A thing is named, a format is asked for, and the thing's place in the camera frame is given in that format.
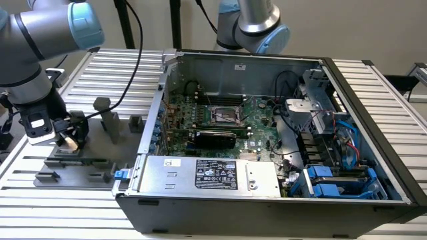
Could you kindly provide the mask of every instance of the green circuit board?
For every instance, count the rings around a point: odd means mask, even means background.
[[[267,100],[249,97],[240,106],[199,105],[192,97],[175,95],[169,103],[172,108],[168,118],[169,156],[273,161],[279,165],[280,159],[271,155],[268,148],[268,144],[273,146],[279,141],[279,134],[273,126],[273,109],[267,106]],[[236,134],[235,148],[196,149],[192,143],[192,134],[197,132],[195,125],[197,130]]]

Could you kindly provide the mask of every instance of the warning label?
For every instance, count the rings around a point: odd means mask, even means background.
[[[195,173],[197,189],[239,190],[235,161],[197,160]]]

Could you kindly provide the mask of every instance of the motherboard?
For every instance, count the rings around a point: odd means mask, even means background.
[[[255,96],[172,96],[167,106],[169,156],[273,162],[279,168],[283,160],[271,152],[280,138],[269,101]]]

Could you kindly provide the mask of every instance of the capacitor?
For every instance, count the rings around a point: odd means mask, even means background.
[[[161,107],[159,108],[159,115],[161,116],[165,111],[167,111],[167,109],[161,106]]]
[[[152,138],[151,138],[151,143],[152,143],[152,144],[156,144],[156,143],[157,143],[157,141],[159,141],[159,137],[152,136]]]
[[[153,130],[152,130],[152,135],[159,137],[160,133],[161,133],[160,132],[160,128],[155,127]]]
[[[260,104],[257,104],[257,107],[259,107],[260,109],[265,109],[265,108],[267,108],[267,104],[261,102]]]
[[[153,153],[156,151],[156,145],[151,144],[149,145],[149,153]]]
[[[155,128],[160,128],[160,127],[161,127],[161,122],[160,122],[160,120],[156,120],[156,121],[155,121],[153,127],[155,127]]]

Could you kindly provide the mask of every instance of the blue latch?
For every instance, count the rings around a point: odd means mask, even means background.
[[[313,195],[317,198],[340,198],[340,191],[336,185],[332,184],[317,184],[313,186]]]
[[[327,166],[312,166],[307,169],[307,171],[311,179],[321,178],[321,177],[325,177],[325,178],[333,177],[331,168]]]
[[[113,179],[120,181],[126,180],[128,174],[129,174],[129,171],[124,171],[124,170],[114,171]]]

